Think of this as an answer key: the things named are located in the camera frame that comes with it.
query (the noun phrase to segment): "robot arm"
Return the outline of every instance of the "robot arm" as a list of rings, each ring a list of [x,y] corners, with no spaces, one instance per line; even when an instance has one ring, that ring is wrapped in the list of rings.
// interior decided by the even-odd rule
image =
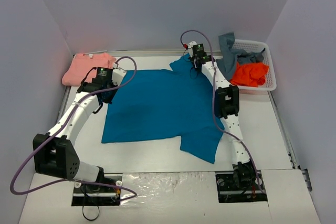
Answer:
[[[237,86],[232,86],[222,75],[217,67],[217,63],[208,61],[202,64],[202,73],[207,77],[211,84],[213,84],[214,74],[216,68],[216,83],[215,83],[215,115],[220,118],[225,131],[236,135],[243,140],[242,132],[239,126],[239,89]],[[238,165],[249,162],[249,156],[244,147],[232,136],[226,135],[230,142],[232,142],[232,164]]]
[[[99,67],[97,76],[91,83],[82,82],[73,103],[59,122],[47,134],[37,134],[33,140],[35,150],[49,136],[60,130],[73,108],[78,105],[63,130],[34,156],[37,173],[70,181],[101,182],[104,179],[103,168],[80,161],[71,142],[77,138],[91,113],[96,113],[104,103],[111,103],[117,90],[92,95],[81,104],[78,101],[90,92],[119,86],[125,75],[126,71],[118,68],[118,65],[113,69]]]
[[[239,88],[228,82],[218,69],[217,63],[212,63],[211,56],[204,51],[203,44],[192,41],[187,46],[190,57],[196,71],[204,74],[214,86],[214,114],[218,117],[225,128],[224,138],[228,138],[231,144],[232,165],[234,169],[234,180],[238,187],[244,187],[256,178],[251,172],[253,164],[241,141],[243,140],[239,123]]]

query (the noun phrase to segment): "white plastic basket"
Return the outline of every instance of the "white plastic basket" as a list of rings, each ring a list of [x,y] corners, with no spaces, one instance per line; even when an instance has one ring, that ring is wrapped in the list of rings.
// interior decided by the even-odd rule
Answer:
[[[264,85],[258,86],[256,88],[247,87],[247,86],[239,86],[239,90],[241,93],[260,94],[265,91],[272,91],[277,87],[277,83],[275,81],[275,74],[274,74],[271,53],[266,43],[257,42],[253,40],[236,39],[233,45],[233,48],[244,49],[247,52],[251,52],[251,51],[260,52],[265,48],[265,51],[262,53],[262,55],[264,56],[263,63],[269,66],[268,72],[266,74],[266,82]]]

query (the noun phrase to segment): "white table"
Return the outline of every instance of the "white table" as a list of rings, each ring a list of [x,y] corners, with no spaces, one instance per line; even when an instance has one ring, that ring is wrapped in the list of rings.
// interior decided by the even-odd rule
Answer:
[[[171,57],[135,57],[138,69],[169,69]],[[125,60],[120,65],[132,69]],[[72,88],[68,105],[73,101]],[[232,170],[230,146],[221,140],[215,164],[179,150],[180,138],[101,144],[107,106],[92,115],[75,149],[81,161],[124,173],[123,185],[138,192],[119,207],[101,207],[95,223],[319,223],[302,173],[291,167],[267,93],[240,96],[244,141],[261,169],[268,202],[219,204],[215,171]],[[54,180],[35,174],[32,188]],[[84,223],[81,207],[70,207],[73,183],[28,195],[20,223]]]

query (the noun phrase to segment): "purple cable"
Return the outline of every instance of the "purple cable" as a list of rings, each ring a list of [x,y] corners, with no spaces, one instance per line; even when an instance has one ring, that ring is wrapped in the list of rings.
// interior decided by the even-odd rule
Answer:
[[[113,88],[109,88],[109,89],[102,89],[102,90],[97,90],[97,91],[94,91],[94,92],[91,92],[87,95],[85,95],[84,97],[82,97],[78,103],[74,106],[74,108],[71,110],[69,116],[67,117],[67,119],[65,120],[64,124],[60,127],[60,129],[58,131],[56,131],[52,136],[50,136],[49,138],[47,138],[40,146],[38,146],[24,161],[23,163],[20,165],[20,167],[18,168],[18,170],[16,171],[16,173],[14,174],[13,176],[13,179],[12,181],[10,182],[10,192],[12,194],[15,194],[15,195],[24,195],[24,194],[29,194],[29,193],[32,193],[34,191],[37,191],[39,189],[42,189],[44,187],[47,187],[47,186],[50,186],[50,185],[53,185],[53,184],[56,184],[56,183],[59,183],[59,182],[63,182],[63,181],[66,181],[65,179],[59,179],[59,180],[56,180],[56,181],[53,181],[53,182],[49,182],[47,184],[44,184],[44,185],[41,185],[41,186],[38,186],[38,187],[35,187],[33,189],[30,189],[30,190],[27,190],[27,191],[16,191],[14,189],[14,184],[15,184],[15,181],[17,179],[17,177],[19,176],[19,174],[21,173],[21,171],[23,170],[23,168],[27,165],[27,163],[32,159],[32,157],[35,156],[36,153],[38,153],[46,144],[48,144],[55,136],[57,136],[64,128],[65,126],[68,124],[68,122],[70,121],[71,117],[74,115],[74,113],[76,112],[77,108],[78,108],[78,104],[81,104],[86,98],[92,96],[92,95],[95,95],[95,94],[99,94],[99,93],[103,93],[103,92],[107,92],[107,91],[112,91],[112,90],[115,90],[115,89],[119,89],[125,85],[127,85],[130,81],[133,80],[136,72],[137,72],[137,63],[135,62],[135,60],[133,60],[131,57],[129,56],[123,56],[121,58],[119,58],[118,60],[116,60],[116,63],[118,63],[120,60],[122,59],[130,59],[131,61],[133,61],[134,63],[134,73],[132,75],[132,77],[127,81],[125,82],[124,84],[122,85],[119,85],[117,87],[113,87]],[[86,181],[81,181],[83,184],[88,184],[88,185],[96,185],[96,186],[106,186],[106,187],[112,187],[112,188],[116,188],[116,189],[123,189],[123,190],[126,190],[126,191],[129,191],[130,193],[133,193],[134,195],[128,197],[128,198],[125,198],[125,199],[121,199],[121,200],[126,200],[126,199],[131,199],[131,198],[134,198],[137,196],[136,192],[134,192],[133,190],[131,189],[128,189],[128,188],[125,188],[125,187],[120,187],[120,186],[115,186],[115,185],[108,185],[108,184],[102,184],[102,183],[96,183],[96,182],[86,182]]]
[[[212,46],[211,46],[211,43],[210,43],[210,40],[208,39],[208,37],[202,33],[201,31],[198,31],[198,30],[187,30],[185,31],[184,33],[181,34],[180,36],[180,42],[183,44],[182,42],[182,37],[184,34],[186,33],[189,33],[191,31],[194,31],[196,33],[199,33],[201,35],[203,35],[203,37],[206,39],[206,41],[208,42],[209,44],[209,47],[210,47],[210,54],[211,54],[211,62],[212,62],[212,66],[214,67],[215,66],[215,58],[214,58],[214,55],[213,55],[213,51],[212,51]],[[217,70],[216,68],[214,68],[214,79],[213,79],[213,89],[212,89],[212,117],[213,117],[213,120],[214,120],[214,123],[215,123],[215,126],[219,129],[219,131],[227,134],[227,135],[230,135],[232,136],[234,139],[236,139],[240,144],[242,144],[242,146],[245,148],[250,160],[251,160],[251,163],[253,165],[253,169],[255,171],[255,174],[256,174],[256,177],[257,177],[257,182],[258,182],[258,188],[259,190],[263,193],[263,194],[266,194],[266,192],[261,188],[261,185],[260,185],[260,178],[259,178],[259,175],[258,175],[258,170],[257,170],[257,167],[256,167],[256,164],[252,158],[252,155],[251,155],[251,152],[249,151],[249,149],[247,148],[247,146],[245,145],[245,143],[239,139],[236,135],[230,133],[230,132],[227,132],[227,131],[224,131],[222,130],[218,124],[217,124],[217,121],[216,121],[216,116],[215,116],[215,93],[216,93],[216,73],[217,73]]]

